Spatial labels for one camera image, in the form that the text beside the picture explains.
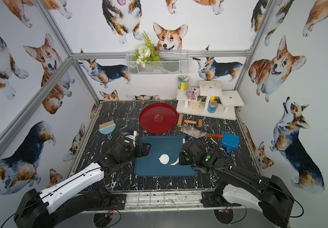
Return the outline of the round white dumpling wrapper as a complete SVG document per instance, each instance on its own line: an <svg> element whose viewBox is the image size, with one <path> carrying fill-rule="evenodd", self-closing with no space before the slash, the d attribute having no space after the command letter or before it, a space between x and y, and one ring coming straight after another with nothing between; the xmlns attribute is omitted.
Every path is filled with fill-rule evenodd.
<svg viewBox="0 0 328 228"><path fill-rule="evenodd" d="M170 157L169 157L167 154L162 154L162 155L159 157L159 161L161 162L161 164L166 165L166 164L169 163L169 161L170 161Z"/></svg>

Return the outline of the metal dough scraper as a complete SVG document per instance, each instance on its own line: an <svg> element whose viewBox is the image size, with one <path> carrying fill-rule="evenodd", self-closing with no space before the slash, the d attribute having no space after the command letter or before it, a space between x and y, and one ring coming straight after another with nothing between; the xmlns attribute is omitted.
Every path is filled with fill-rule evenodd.
<svg viewBox="0 0 328 228"><path fill-rule="evenodd" d="M197 139L201 137L211 137L211 138L218 138L218 139L224 138L224 135L205 133L198 129L195 129L194 127L189 126L188 124L183 125L180 131Z"/></svg>

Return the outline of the wooden double roller pin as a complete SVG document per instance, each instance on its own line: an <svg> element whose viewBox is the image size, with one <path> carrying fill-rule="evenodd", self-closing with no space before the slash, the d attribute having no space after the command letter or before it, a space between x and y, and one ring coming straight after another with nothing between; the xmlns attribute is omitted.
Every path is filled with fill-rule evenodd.
<svg viewBox="0 0 328 228"><path fill-rule="evenodd" d="M196 127L199 127L199 128L202 128L202 126L203 126L203 120L202 119L199 119L199 120L196 120L196 121L187 120L187 119L184 119L183 114L179 114L178 121L177 121L177 126L182 127L183 124L187 124L187 123L188 124L194 124L194 125L196 125Z"/></svg>

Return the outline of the white dough piece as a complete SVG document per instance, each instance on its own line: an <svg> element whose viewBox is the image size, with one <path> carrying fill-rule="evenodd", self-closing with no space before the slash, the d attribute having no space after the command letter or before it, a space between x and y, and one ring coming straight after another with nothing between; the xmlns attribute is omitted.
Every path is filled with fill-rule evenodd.
<svg viewBox="0 0 328 228"><path fill-rule="evenodd" d="M176 159L176 161L175 161L174 163L170 164L170 165L171 165L171 166L175 166L175 165L177 165L177 164L179 163L179 160L180 160L180 158L178 157L178 158Z"/></svg>

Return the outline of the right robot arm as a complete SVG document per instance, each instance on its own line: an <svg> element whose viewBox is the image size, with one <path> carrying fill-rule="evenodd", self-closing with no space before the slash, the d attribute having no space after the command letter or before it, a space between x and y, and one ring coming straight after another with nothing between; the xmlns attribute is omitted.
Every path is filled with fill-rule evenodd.
<svg viewBox="0 0 328 228"><path fill-rule="evenodd" d="M201 151L192 141L182 146L180 165L190 165L203 174L218 177L213 192L202 193L204 207L226 207L239 204L255 209L273 224L288 228L294 197L277 176L271 178L248 172L211 152Z"/></svg>

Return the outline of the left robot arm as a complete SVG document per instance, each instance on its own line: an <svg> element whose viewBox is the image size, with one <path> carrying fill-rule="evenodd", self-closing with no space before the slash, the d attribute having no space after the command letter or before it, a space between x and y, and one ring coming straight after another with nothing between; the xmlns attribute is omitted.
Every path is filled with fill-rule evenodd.
<svg viewBox="0 0 328 228"><path fill-rule="evenodd" d="M149 154L151 144L136 143L131 138L120 139L113 148L70 178L38 192L28 191L22 198L13 219L19 228L53 228L83 211L102 206L112 210L117 199L104 187L79 195L86 187L104 179L136 158Z"/></svg>

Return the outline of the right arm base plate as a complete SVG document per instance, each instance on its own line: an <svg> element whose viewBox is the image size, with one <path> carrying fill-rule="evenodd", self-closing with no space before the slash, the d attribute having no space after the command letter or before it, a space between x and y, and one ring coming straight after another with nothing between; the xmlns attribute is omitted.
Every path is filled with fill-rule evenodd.
<svg viewBox="0 0 328 228"><path fill-rule="evenodd" d="M230 206L230 203L221 194L216 192L202 192L201 204L205 208Z"/></svg>

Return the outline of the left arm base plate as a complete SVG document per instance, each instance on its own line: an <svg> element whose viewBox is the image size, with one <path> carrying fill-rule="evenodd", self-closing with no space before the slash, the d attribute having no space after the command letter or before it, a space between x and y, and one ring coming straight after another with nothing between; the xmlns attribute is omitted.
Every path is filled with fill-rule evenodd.
<svg viewBox="0 0 328 228"><path fill-rule="evenodd" d="M108 211L108 210L124 210L127 201L126 194L113 194L113 195L106 195L102 198L99 202L98 206L96 207L96 211Z"/></svg>

